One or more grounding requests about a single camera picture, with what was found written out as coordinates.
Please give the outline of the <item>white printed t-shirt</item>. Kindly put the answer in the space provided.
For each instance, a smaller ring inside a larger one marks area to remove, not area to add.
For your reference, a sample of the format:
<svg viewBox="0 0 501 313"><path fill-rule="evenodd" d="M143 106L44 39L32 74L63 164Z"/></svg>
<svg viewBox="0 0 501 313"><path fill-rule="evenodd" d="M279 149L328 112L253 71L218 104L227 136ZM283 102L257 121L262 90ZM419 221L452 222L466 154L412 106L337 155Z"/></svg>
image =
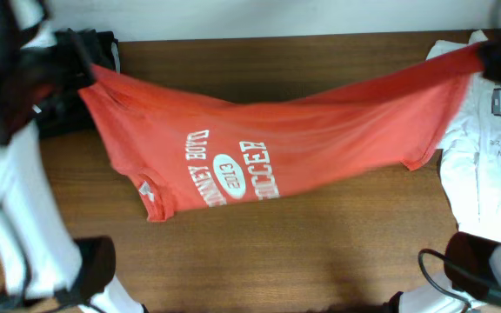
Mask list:
<svg viewBox="0 0 501 313"><path fill-rule="evenodd" d="M440 179L458 229L501 243L501 87L471 76L438 148Z"/></svg>

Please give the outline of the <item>orange t-shirt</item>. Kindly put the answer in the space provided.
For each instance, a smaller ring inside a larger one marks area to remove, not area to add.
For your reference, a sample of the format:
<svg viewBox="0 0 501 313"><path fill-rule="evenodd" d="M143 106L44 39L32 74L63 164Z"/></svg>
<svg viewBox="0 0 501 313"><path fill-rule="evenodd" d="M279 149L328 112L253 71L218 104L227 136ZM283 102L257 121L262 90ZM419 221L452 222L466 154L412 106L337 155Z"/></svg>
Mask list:
<svg viewBox="0 0 501 313"><path fill-rule="evenodd" d="M292 196L434 154L483 69L477 46L278 103L230 103L97 66L80 96L148 218Z"/></svg>

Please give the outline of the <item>black printed folded shirt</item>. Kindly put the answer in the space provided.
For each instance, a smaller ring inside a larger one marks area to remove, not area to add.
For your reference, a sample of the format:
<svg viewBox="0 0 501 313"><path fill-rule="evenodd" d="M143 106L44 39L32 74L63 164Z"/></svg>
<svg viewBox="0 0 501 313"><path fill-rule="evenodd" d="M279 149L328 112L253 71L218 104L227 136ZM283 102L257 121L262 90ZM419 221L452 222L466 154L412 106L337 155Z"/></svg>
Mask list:
<svg viewBox="0 0 501 313"><path fill-rule="evenodd" d="M90 45L90 54L94 57L93 63L119 72L119 42L111 31L96 33L97 40ZM37 114L36 123L41 138L58 137L68 133L93 129L95 124L86 107L84 100L79 95L79 90L67 89L56 92L50 96L47 103L42 106L42 111Z"/></svg>

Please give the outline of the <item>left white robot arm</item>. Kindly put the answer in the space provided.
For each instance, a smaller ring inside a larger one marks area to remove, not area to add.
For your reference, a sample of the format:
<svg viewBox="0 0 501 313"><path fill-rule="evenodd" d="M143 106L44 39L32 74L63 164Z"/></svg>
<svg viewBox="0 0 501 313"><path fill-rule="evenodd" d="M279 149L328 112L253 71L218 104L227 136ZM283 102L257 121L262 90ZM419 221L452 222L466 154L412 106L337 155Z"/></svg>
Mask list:
<svg viewBox="0 0 501 313"><path fill-rule="evenodd" d="M53 299L60 310L142 312L116 275L107 236L73 238L58 211L36 118L63 87L43 1L0 1L0 312Z"/></svg>

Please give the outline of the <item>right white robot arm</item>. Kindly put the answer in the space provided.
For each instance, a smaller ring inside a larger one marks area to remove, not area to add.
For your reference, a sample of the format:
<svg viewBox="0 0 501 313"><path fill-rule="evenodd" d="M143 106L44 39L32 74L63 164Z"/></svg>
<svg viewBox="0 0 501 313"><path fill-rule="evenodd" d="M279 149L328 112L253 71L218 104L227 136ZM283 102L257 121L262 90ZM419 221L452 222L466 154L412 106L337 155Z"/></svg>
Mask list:
<svg viewBox="0 0 501 313"><path fill-rule="evenodd" d="M458 220L458 232L444 253L431 249L418 252L434 256L444 264L443 272L422 272L427 285L397 293L384 309L387 312L475 312L485 305L501 307L501 32L494 42L484 43L480 54L485 70L475 81L476 95L470 98L477 113L479 146L471 153L475 171L460 176L469 166L457 149L444 151L441 177Z"/></svg>

